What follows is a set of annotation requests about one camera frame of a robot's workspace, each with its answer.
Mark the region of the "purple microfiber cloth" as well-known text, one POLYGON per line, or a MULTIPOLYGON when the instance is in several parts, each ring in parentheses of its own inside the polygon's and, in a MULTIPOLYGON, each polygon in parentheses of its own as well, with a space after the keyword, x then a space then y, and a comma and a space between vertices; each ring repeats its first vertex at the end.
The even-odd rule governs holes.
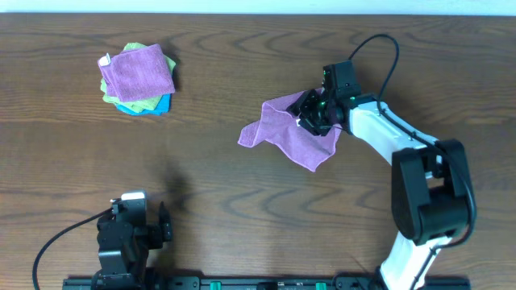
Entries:
POLYGON ((255 147, 266 141, 276 145, 294 163, 315 172, 335 154, 341 130, 332 128, 326 136, 314 136, 299 126, 298 118, 286 109, 302 94, 303 91, 265 101, 260 119, 241 130, 238 144, 255 147))

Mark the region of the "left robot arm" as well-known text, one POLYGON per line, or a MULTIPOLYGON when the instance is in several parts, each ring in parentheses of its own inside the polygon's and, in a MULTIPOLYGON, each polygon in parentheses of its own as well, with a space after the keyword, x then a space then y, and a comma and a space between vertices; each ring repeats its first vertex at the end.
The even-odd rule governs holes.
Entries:
POLYGON ((147 266, 149 251, 172 240, 172 219, 161 203, 158 222, 146 222, 144 198, 112 201, 111 210, 97 222, 98 258, 101 269, 91 279, 90 289, 166 289, 168 283, 147 266))

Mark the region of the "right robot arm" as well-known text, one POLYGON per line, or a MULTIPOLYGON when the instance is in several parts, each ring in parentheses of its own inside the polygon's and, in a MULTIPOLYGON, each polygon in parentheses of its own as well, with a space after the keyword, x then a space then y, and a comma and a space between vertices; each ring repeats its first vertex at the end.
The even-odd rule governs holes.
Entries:
POLYGON ((429 284, 425 275, 440 251, 471 235, 476 203, 464 146, 425 135, 374 94, 312 89, 287 107, 314 136, 342 129, 365 141, 391 165, 391 210, 398 229, 388 258, 369 289, 453 289, 465 280, 429 284))

